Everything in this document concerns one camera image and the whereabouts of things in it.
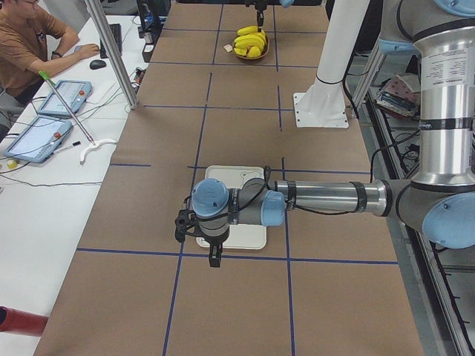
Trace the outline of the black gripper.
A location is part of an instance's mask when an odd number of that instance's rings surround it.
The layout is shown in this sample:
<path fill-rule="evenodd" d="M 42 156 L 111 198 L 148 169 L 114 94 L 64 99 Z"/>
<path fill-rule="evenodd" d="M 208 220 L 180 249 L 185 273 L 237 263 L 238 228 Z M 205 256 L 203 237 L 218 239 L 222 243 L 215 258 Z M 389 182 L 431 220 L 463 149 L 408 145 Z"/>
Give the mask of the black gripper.
<path fill-rule="evenodd" d="M 222 223 L 220 226 L 211 222 L 202 222 L 200 229 L 204 234 L 205 241 L 210 245 L 209 265 L 212 268 L 219 268 L 221 264 L 221 254 L 223 243 L 229 237 L 229 224 Z"/>
<path fill-rule="evenodd" d="M 263 27 L 264 23 L 264 11 L 267 9 L 268 1 L 267 0 L 254 0 L 254 6 L 256 11 L 256 22 L 258 30 Z"/>

